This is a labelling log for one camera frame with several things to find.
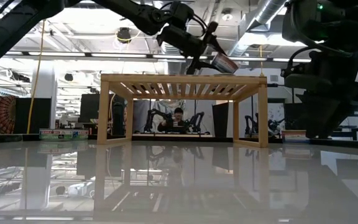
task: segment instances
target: man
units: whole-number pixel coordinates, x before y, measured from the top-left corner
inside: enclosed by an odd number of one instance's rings
[[[175,112],[173,113],[173,124],[168,124],[167,121],[162,121],[157,130],[160,132],[169,131],[173,127],[184,126],[185,122],[182,120],[183,117],[183,110],[181,108],[176,108]]]

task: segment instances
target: wooden table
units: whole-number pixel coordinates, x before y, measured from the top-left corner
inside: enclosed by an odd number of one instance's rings
[[[107,140],[109,91],[127,100],[126,137]],[[239,103],[258,93],[259,142],[239,140]],[[234,75],[102,74],[98,144],[131,141],[134,99],[232,100],[234,143],[267,147],[267,79]]]

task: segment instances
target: ceiling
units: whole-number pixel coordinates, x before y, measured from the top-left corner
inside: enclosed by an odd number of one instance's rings
[[[146,0],[146,4],[160,7],[167,1],[151,1]],[[258,0],[186,0],[197,15],[204,20],[211,21],[213,19],[219,22],[216,31],[218,42],[221,47],[229,52],[237,43],[238,27],[241,19],[245,14],[257,8]],[[15,1],[9,9],[17,4]],[[214,16],[213,9],[218,11]],[[221,11],[223,9],[231,9],[232,19],[225,21]],[[116,34],[120,27],[130,28],[131,36],[134,37],[130,44],[120,44],[117,41]],[[194,35],[201,34],[201,27],[191,21],[188,26],[188,32]],[[22,38],[12,51],[20,52],[39,52],[41,44],[42,23],[38,23],[24,38]],[[262,48],[248,47],[244,55],[259,57],[276,57],[288,58],[294,51],[298,50],[301,45],[287,46],[286,43],[280,45],[272,45],[272,35],[265,37],[258,35],[252,40],[254,43],[263,44]],[[61,13],[46,20],[44,31],[44,52],[92,52],[92,53],[127,53],[127,54],[162,54],[162,49],[158,46],[156,36],[147,36],[139,31],[136,26],[129,20],[122,20],[122,17],[108,9],[93,4],[91,1],[82,1],[81,5],[72,8],[66,8]],[[303,53],[299,58],[308,58],[308,54]],[[16,81],[9,78],[13,72],[32,78],[33,69],[36,65],[37,56],[29,58],[2,58],[0,59],[0,93],[12,94],[17,96],[28,96],[30,93],[30,83]],[[76,112],[79,112],[80,101],[78,97],[84,93],[90,93],[89,86],[99,86],[99,74],[102,72],[114,73],[166,73],[167,62],[123,62],[123,61],[99,61],[88,60],[87,58],[69,58],[69,60],[55,60],[58,67],[64,68],[59,77],[59,86],[71,86],[71,88],[59,88],[58,95],[60,98],[64,96],[72,96],[77,101],[70,104],[75,106]],[[282,66],[282,63],[271,63],[273,66]],[[66,73],[72,73],[73,82],[64,79]],[[64,102],[58,102],[60,108],[64,108]]]

